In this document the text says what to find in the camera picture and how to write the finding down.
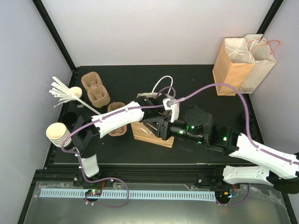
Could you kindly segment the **small brown paper bag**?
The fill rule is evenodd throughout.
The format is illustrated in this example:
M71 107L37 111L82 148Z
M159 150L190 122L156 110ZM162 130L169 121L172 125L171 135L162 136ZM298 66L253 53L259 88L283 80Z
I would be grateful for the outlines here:
M170 85L167 87L162 88L159 92L155 92L156 87L158 84L164 79L164 78L169 78L171 80ZM142 106L147 106L147 105L160 105L163 103L164 95L167 98L175 99L176 96L176 90L172 87L173 85L173 78L171 76L164 76L159 79L159 81L155 84L153 87L152 91L149 93L138 93L137 98L141 99L146 99L149 100L147 103L140 103ZM171 115L170 111L166 111L164 109L164 106L161 108L157 109L157 112L159 115ZM145 132L142 130L142 122L133 122L131 123L131 128L133 132L133 136L135 140L140 140L156 145L160 145L163 147L169 147L172 148L173 142L174 142L174 137L170 137L168 140L162 140L161 138L154 137L154 136L147 136Z

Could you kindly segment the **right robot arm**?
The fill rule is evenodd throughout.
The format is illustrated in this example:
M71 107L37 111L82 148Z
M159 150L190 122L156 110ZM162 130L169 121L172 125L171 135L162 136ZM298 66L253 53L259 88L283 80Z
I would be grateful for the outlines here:
M213 175L214 186L255 183L270 185L287 194L299 192L299 156L275 150L251 140L243 133L213 124L213 116L198 107L190 107L183 120L172 120L171 115L146 112L143 123L162 140L171 137L189 140L225 156L251 162L249 167L226 165L223 172Z

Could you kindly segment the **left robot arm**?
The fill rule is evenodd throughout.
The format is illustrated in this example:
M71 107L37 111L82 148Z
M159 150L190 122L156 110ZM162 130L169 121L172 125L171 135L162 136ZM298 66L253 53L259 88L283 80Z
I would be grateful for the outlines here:
M79 167L83 170L84 181L89 186L96 186L100 182L97 156L91 146L93 138L103 138L117 129L125 128L127 124L158 117L164 111L171 110L164 102L173 99L172 96L161 93L140 94L127 105L92 116L87 121L80 118L71 133L71 139L76 147L75 155L78 157Z

